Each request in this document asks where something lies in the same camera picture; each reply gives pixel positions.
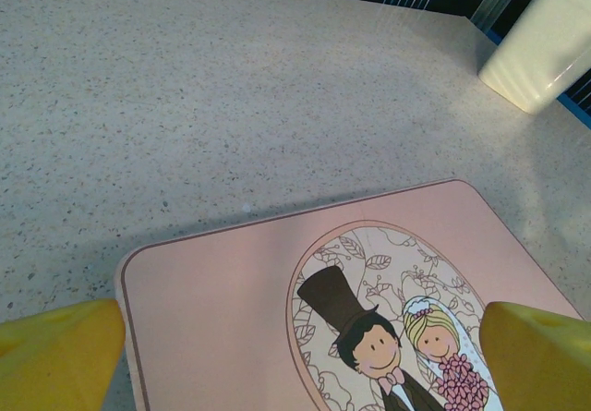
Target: blue trim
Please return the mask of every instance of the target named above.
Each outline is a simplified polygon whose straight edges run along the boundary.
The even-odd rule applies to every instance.
[[[497,34],[494,30],[489,30],[487,32],[487,37],[497,46],[499,46],[499,44],[501,44],[502,42],[502,37],[499,34]],[[557,100],[560,103],[562,103],[562,106],[564,106],[571,113],[573,113],[573,115],[576,118],[581,120],[581,123],[583,123],[583,125],[591,129],[591,115],[585,112],[581,106],[573,102],[573,99],[566,95],[566,93],[559,95]]]

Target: yellow object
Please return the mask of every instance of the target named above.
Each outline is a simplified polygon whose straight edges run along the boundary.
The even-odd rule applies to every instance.
[[[493,302],[480,344],[504,411],[591,410],[591,323]]]
[[[98,411],[121,356],[114,299],[0,324],[0,411]]]

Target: cartoon bride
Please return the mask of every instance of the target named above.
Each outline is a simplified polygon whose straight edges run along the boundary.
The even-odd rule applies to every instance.
[[[446,410],[502,410],[492,378],[468,333],[438,300],[417,296],[403,309],[404,332],[437,380]]]

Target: floral background illustration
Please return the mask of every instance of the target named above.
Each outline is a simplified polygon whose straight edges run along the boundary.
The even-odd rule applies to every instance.
[[[435,375],[416,357],[403,332],[402,311],[413,296],[430,296],[444,303],[463,324],[476,350],[481,352],[478,329],[483,306],[469,283],[452,264],[420,237],[393,225],[364,226],[351,229],[317,247],[301,266],[291,293],[291,317],[297,352],[332,411],[380,411],[383,405],[376,381],[357,374],[339,358],[333,345],[338,332],[300,299],[297,289],[313,273],[336,265],[365,309],[378,306],[378,312],[390,320],[401,337],[401,367],[442,404],[437,394]]]

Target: wedding couple illustration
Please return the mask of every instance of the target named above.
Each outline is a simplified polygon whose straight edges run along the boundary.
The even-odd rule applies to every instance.
[[[386,411],[502,410],[487,366],[460,321],[438,300],[408,300],[403,333],[418,363],[435,375],[432,389],[444,405],[402,368],[401,334],[378,307],[363,309],[341,269],[312,274],[297,293],[339,332],[335,343],[344,364],[378,382]]]

